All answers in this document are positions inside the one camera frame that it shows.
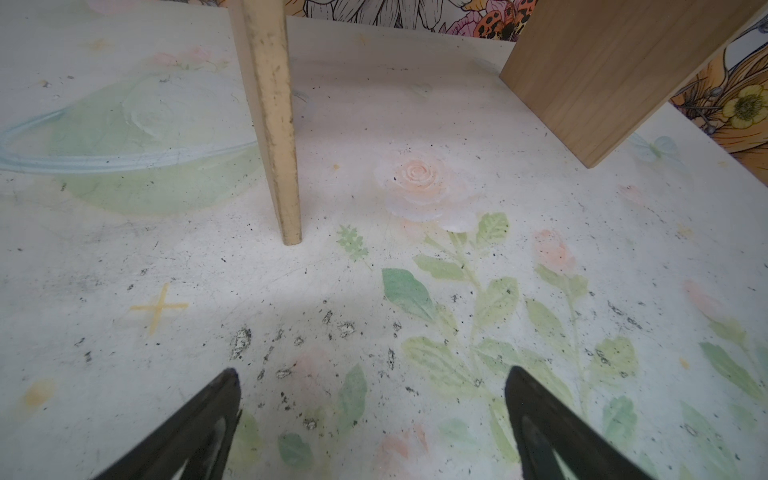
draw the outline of floor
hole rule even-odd
[[[228,366],[229,478],[520,478],[518,364],[656,478],[768,469],[768,190],[670,105],[586,170],[511,44],[289,18],[285,247],[225,9],[3,9],[3,478],[96,475]]]

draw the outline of wall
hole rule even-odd
[[[169,1],[227,5],[227,0]],[[285,0],[287,15],[509,41],[517,40],[536,1]],[[670,100],[764,184],[768,184],[767,34],[768,15],[747,28]]]

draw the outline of wooden panel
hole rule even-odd
[[[230,0],[227,6],[277,221],[283,242],[295,245],[301,215],[283,0]]]
[[[593,167],[765,5],[539,0],[500,76]]]

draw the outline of painted leaf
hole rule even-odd
[[[729,318],[725,319],[724,322],[718,322],[713,319],[709,319],[709,321],[710,328],[715,332],[715,335],[719,336],[721,339],[736,343],[738,346],[744,345],[746,332],[741,328],[738,320]]]
[[[643,469],[650,477],[659,478],[659,473],[656,471],[656,466],[650,460],[647,453],[642,452],[640,458],[637,459],[637,465]]]
[[[286,433],[277,439],[277,448],[283,463],[296,470],[309,470],[315,459],[310,446],[296,433]]]
[[[603,407],[603,435],[620,452],[629,451],[636,427],[634,404],[626,396],[612,399]]]
[[[491,245],[501,243],[507,238],[509,232],[509,220],[507,214],[485,214],[478,224],[478,233],[475,236],[475,245],[477,248],[487,248]]]
[[[446,262],[427,255],[413,257],[416,266],[440,280],[464,280],[464,270],[460,265]]]
[[[589,287],[587,286],[587,278],[585,276],[577,275],[568,279],[568,289],[571,292],[571,299],[576,300],[589,293]]]
[[[453,312],[445,305],[441,305],[440,303],[438,303],[436,307],[437,307],[437,320],[440,325],[440,330],[442,330],[446,338],[449,338],[449,339],[453,338],[454,336],[456,336],[456,332],[458,332],[456,317],[453,316]]]
[[[728,352],[723,350],[721,346],[713,345],[709,342],[699,343],[699,346],[704,351],[704,356],[710,361],[712,367],[725,379],[756,400],[762,400],[765,397],[765,393],[752,379],[752,376],[738,363],[734,362],[730,355],[728,355]]]
[[[437,317],[435,304],[426,287],[408,270],[383,268],[384,296],[407,313],[429,322]]]
[[[568,385],[554,374],[546,358],[528,349],[520,349],[520,360],[528,372],[534,376],[552,395],[567,406],[573,405],[573,396]]]
[[[519,298],[518,281],[514,278],[491,280],[475,302],[475,325],[482,328],[503,321],[515,311]]]
[[[510,463],[519,463],[520,454],[518,454],[515,435],[512,433],[512,425],[509,422],[509,412],[504,400],[494,399],[488,406],[491,413],[491,434],[496,447],[502,454],[502,457]]]
[[[612,382],[637,373],[637,356],[632,342],[626,336],[605,339],[594,349],[589,368],[595,379]]]
[[[538,264],[534,270],[546,283],[549,283],[552,286],[556,286],[563,291],[568,289],[568,278],[565,275],[555,273],[541,264]]]
[[[547,345],[560,355],[572,357],[573,349],[560,320],[537,300],[525,299],[525,307],[528,309],[528,318]]]
[[[358,235],[356,228],[351,228],[351,225],[346,227],[339,225],[339,227],[341,230],[337,232],[339,239],[336,242],[349,254],[353,262],[368,255],[368,249],[362,246],[362,237]]]
[[[733,461],[733,453],[728,449],[723,437],[694,407],[685,402],[680,402],[680,406],[683,409],[685,429],[699,451],[704,468],[714,478],[737,480],[739,471]]]
[[[680,464],[680,480],[696,480],[694,474],[688,470],[688,467],[685,466],[685,464]]]
[[[479,345],[474,347],[480,360],[493,373],[501,376],[508,376],[509,370],[513,365],[520,363],[518,353],[514,346],[509,343],[499,342],[493,339],[484,339]]]
[[[469,433],[469,427],[461,419],[448,419],[440,422],[437,427],[440,436],[448,444],[475,445],[477,439]]]
[[[426,376],[439,391],[458,395],[475,389],[467,365],[443,343],[424,336],[414,336],[402,344],[406,358]]]
[[[368,383],[366,374],[358,363],[346,374],[344,385],[339,390],[339,434],[348,432],[355,426],[366,410]]]
[[[768,373],[768,348],[766,348],[766,346],[762,343],[758,343],[757,347],[755,348],[755,352],[757,354],[757,361],[760,363],[760,366],[763,367],[765,373]]]
[[[730,414],[733,415],[733,418],[736,420],[736,425],[738,425],[740,429],[746,430],[747,432],[754,432],[755,428],[757,428],[757,419],[752,415],[752,412],[742,406],[734,405],[733,403],[728,405],[728,409],[730,410]]]
[[[249,412],[243,410],[240,413],[240,421],[237,423],[234,437],[232,437],[227,468],[244,474],[249,467],[259,461],[262,446],[256,419]]]

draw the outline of yellow flower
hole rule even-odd
[[[768,90],[762,85],[750,85],[723,106],[723,116],[734,128],[749,128],[768,117]]]

